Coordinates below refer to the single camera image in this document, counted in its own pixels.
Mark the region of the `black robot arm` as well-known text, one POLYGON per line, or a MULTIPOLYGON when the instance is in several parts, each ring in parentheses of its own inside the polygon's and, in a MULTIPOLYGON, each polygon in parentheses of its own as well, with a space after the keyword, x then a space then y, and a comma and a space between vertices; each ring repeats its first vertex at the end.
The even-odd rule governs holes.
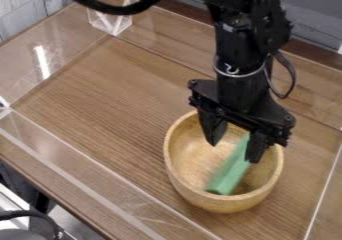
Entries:
MULTIPOLYGON (((161 0, 118 6, 99 0, 74 0, 111 15, 134 15, 161 0)), ((294 67, 280 48, 289 42, 292 22, 281 0, 198 0, 209 8, 216 30, 214 80, 189 82, 190 104, 197 108, 206 140, 216 145, 236 124, 250 132, 245 159, 257 163, 266 149, 289 141, 296 119, 273 100, 288 98, 272 82, 273 62, 294 67)))

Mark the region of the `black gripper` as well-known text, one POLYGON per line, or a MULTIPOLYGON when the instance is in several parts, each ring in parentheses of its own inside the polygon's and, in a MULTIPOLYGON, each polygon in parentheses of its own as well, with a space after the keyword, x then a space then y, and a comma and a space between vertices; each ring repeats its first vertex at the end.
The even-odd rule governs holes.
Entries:
POLYGON ((198 110, 206 141, 216 146, 230 124, 250 132, 245 160, 258 163, 269 146, 289 143, 296 118, 274 100, 273 66, 261 64, 252 71, 230 74, 216 68, 217 78, 189 81, 189 103, 198 110))

